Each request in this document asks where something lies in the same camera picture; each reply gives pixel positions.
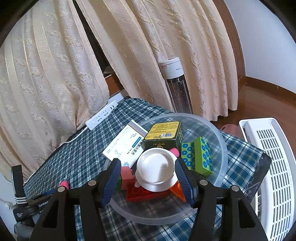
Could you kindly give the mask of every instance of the white power strip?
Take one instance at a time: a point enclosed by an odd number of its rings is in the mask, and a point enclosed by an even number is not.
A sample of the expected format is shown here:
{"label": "white power strip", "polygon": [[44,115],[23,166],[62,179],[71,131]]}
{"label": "white power strip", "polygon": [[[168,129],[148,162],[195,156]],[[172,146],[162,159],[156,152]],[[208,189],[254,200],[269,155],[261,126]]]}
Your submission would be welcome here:
{"label": "white power strip", "polygon": [[117,106],[117,102],[114,100],[111,103],[105,105],[98,113],[89,118],[85,124],[92,131],[98,124],[100,124],[111,111]]}

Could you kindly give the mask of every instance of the blue gripper pad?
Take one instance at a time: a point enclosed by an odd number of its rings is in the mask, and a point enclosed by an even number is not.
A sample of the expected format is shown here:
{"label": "blue gripper pad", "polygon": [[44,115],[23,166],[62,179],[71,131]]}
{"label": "blue gripper pad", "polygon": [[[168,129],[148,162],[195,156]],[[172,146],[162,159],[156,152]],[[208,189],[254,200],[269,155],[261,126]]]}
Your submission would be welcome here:
{"label": "blue gripper pad", "polygon": [[118,178],[121,172],[120,160],[114,159],[106,171],[108,172],[106,173],[106,175],[108,175],[109,177],[103,188],[103,195],[101,198],[102,207],[105,207],[110,202],[115,188],[117,186]]}
{"label": "blue gripper pad", "polygon": [[193,208],[198,195],[197,181],[193,177],[182,158],[175,161],[175,172],[183,191],[185,200]]}

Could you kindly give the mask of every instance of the wooden floor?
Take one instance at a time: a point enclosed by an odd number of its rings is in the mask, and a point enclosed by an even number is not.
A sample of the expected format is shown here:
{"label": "wooden floor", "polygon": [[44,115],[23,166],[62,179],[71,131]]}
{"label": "wooden floor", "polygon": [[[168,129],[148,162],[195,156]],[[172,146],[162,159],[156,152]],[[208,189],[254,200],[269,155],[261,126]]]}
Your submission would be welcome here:
{"label": "wooden floor", "polygon": [[246,77],[239,88],[238,108],[212,122],[217,128],[238,125],[242,119],[275,118],[296,155],[296,94],[281,87]]}

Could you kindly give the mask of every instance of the green and yellow box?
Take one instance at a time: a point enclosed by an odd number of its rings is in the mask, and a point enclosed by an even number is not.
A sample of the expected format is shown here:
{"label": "green and yellow box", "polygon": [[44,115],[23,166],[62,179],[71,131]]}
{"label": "green and yellow box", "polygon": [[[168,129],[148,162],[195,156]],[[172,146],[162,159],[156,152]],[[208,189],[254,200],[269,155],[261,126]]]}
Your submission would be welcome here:
{"label": "green and yellow box", "polygon": [[181,151],[183,126],[181,121],[172,121],[154,124],[143,140],[145,149],[164,148],[170,150],[177,148]]}
{"label": "green and yellow box", "polygon": [[202,137],[194,140],[195,171],[201,175],[208,176],[213,173],[211,149],[209,143]]}
{"label": "green and yellow box", "polygon": [[188,169],[195,171],[194,142],[182,143],[181,157]]}

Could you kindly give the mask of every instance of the pink eraser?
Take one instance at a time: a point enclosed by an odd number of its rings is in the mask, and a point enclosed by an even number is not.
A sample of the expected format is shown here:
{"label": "pink eraser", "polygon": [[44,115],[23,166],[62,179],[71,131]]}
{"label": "pink eraser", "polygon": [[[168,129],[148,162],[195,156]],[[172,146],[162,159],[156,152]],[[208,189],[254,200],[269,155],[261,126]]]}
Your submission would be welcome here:
{"label": "pink eraser", "polygon": [[130,173],[130,176],[121,176],[121,190],[126,190],[128,187],[128,183],[133,182],[135,180],[135,176]]}
{"label": "pink eraser", "polygon": [[65,188],[69,189],[69,183],[68,183],[68,181],[66,181],[66,180],[62,181],[62,182],[60,183],[59,187],[60,187],[60,186],[64,186]]}
{"label": "pink eraser", "polygon": [[179,157],[180,153],[177,148],[170,149],[170,152],[173,153],[177,158]]}
{"label": "pink eraser", "polygon": [[123,179],[130,179],[133,176],[132,172],[121,172],[120,175],[121,175],[122,180]]}
{"label": "pink eraser", "polygon": [[121,172],[120,172],[120,174],[122,175],[122,174],[133,174],[133,170],[132,169],[130,169],[129,167],[121,167]]}

